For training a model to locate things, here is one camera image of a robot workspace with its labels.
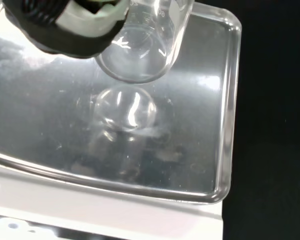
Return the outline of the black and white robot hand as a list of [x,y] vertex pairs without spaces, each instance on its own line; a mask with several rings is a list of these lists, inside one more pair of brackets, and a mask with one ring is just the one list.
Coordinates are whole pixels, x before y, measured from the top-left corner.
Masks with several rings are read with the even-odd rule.
[[128,0],[4,0],[5,14],[39,50],[77,59],[102,53],[123,28]]

